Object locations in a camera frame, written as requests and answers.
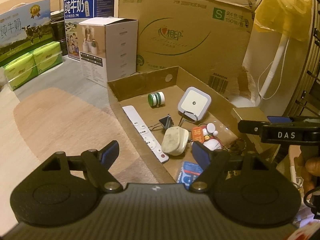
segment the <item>green tissue pack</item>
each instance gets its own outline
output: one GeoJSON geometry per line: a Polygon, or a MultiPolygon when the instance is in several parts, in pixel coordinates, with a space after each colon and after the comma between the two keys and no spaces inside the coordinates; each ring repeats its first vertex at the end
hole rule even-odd
{"type": "Polygon", "coordinates": [[[38,75],[36,63],[31,52],[28,52],[4,65],[4,75],[12,90],[21,87],[38,75]]]}
{"type": "Polygon", "coordinates": [[[58,41],[50,42],[32,52],[38,74],[62,63],[62,51],[58,41]]]}
{"type": "Polygon", "coordinates": [[[4,65],[4,75],[10,88],[15,90],[60,63],[62,63],[60,43],[53,41],[4,65]]]}

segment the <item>metal screw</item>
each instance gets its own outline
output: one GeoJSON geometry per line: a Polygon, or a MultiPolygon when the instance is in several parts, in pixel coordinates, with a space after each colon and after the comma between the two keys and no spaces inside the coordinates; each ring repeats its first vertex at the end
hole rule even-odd
{"type": "Polygon", "coordinates": [[[107,190],[113,191],[113,190],[119,189],[121,187],[121,185],[118,182],[110,181],[110,182],[107,182],[106,184],[104,184],[104,187],[107,190]]]}
{"type": "Polygon", "coordinates": [[[203,191],[208,187],[208,184],[206,184],[203,181],[197,181],[191,184],[191,186],[193,187],[193,189],[197,190],[197,191],[203,191]]]}

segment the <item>white stand pole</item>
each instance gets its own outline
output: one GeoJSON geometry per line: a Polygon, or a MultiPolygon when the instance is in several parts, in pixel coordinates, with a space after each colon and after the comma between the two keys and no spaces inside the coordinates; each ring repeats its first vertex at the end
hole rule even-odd
{"type": "Polygon", "coordinates": [[[271,84],[271,81],[276,73],[276,70],[278,68],[278,65],[280,63],[280,60],[282,58],[282,55],[284,53],[284,50],[285,50],[285,47],[287,45],[287,42],[288,42],[288,39],[289,37],[282,34],[281,36],[281,39],[280,39],[280,42],[279,42],[279,46],[278,46],[278,49],[277,49],[277,52],[276,52],[276,55],[275,55],[275,58],[273,60],[273,63],[271,65],[271,68],[269,70],[269,73],[266,77],[266,80],[264,81],[263,83],[263,86],[261,88],[261,91],[260,91],[260,95],[258,95],[258,98],[256,100],[256,106],[258,106],[261,102],[261,97],[264,97],[265,94],[267,93],[267,90],[271,84]]]}

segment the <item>white remote control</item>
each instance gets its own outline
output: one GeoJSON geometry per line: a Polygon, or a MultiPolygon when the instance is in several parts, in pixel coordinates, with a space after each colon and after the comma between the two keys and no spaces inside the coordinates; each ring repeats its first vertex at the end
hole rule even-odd
{"type": "Polygon", "coordinates": [[[158,143],[156,138],[153,136],[149,128],[146,126],[136,109],[133,106],[124,106],[122,107],[126,115],[129,117],[130,121],[140,133],[144,141],[148,144],[150,149],[153,151],[155,156],[161,163],[169,160],[169,157],[162,152],[161,145],[158,143]]]}

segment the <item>white power plug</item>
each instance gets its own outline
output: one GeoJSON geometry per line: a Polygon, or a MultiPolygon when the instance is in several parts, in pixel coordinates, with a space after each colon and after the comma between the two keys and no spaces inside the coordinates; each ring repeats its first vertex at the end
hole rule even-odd
{"type": "Polygon", "coordinates": [[[170,127],[165,131],[161,144],[165,154],[177,156],[183,153],[189,140],[188,130],[179,126],[170,127]]]}

